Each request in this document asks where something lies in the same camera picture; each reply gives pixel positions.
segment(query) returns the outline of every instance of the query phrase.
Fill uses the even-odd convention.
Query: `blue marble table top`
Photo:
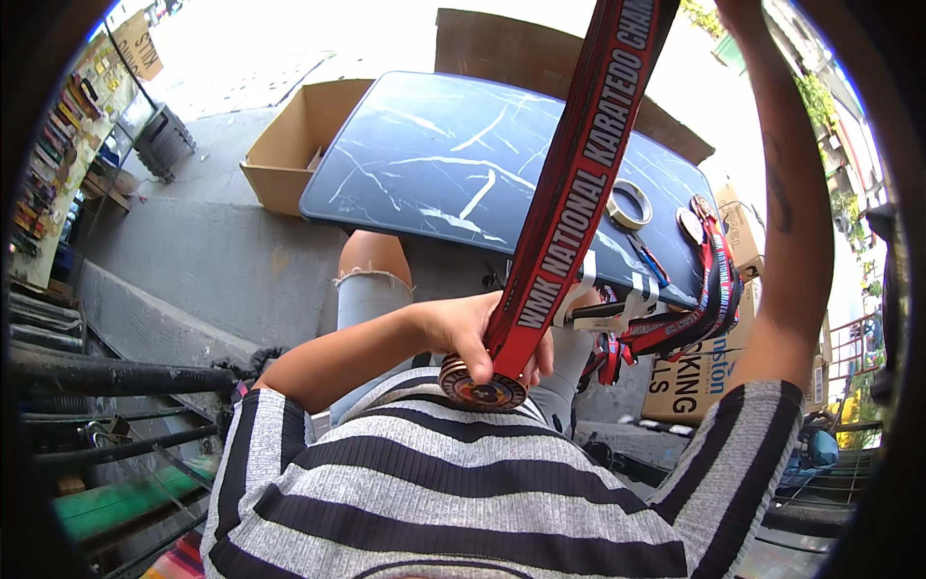
[[[497,82],[388,72],[335,137],[299,201],[308,219],[413,233],[513,254],[564,103]],[[701,263],[675,221],[694,194],[713,201],[694,165],[634,133],[619,176],[640,187],[653,219],[638,233],[669,274],[660,300],[692,307]],[[639,209],[623,195],[629,213]],[[651,277],[607,215],[592,243],[598,279]]]

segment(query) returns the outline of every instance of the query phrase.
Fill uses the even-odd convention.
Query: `leg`
[[[411,271],[397,237],[357,231],[350,236],[338,264],[338,330],[370,321],[412,303]],[[357,401],[384,379],[411,368],[405,360],[332,404],[337,426]]]
[[[598,293],[591,289],[572,300],[568,309],[600,304]],[[585,362],[594,347],[591,332],[575,332],[571,324],[553,328],[553,374],[542,376],[540,383],[531,388],[530,397],[544,411],[547,424],[562,434],[568,434],[572,413],[572,398],[576,384],[582,376]]]

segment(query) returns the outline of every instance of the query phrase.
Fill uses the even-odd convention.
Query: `striped shirt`
[[[644,501],[530,400],[458,409],[438,369],[386,380],[316,440],[263,388],[235,405],[201,545],[209,577],[729,577],[804,397],[755,382],[707,413]]]

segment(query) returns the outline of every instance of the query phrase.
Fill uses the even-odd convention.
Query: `person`
[[[357,232],[341,255],[337,332],[280,357],[235,407],[201,544],[208,576],[733,575],[803,420],[833,249],[814,134],[760,3],[717,4],[764,139],[764,292],[740,385],[664,483],[642,500],[562,434],[589,334],[544,339],[522,406],[451,403],[438,369],[411,359],[455,351],[487,380],[482,335],[499,293],[413,303],[399,241]],[[316,439],[309,413],[328,407],[335,427]]]

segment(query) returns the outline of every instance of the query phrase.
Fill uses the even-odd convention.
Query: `light blue shorts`
[[[338,289],[338,330],[378,318],[390,311],[410,305],[411,289],[387,271],[352,271],[336,282]],[[553,328],[553,375],[542,376],[528,396],[544,412],[551,428],[567,434],[572,398],[582,369],[594,346],[593,335],[568,328]],[[331,407],[332,427],[357,401],[377,384],[411,368],[412,359],[404,360],[388,372],[370,380]]]

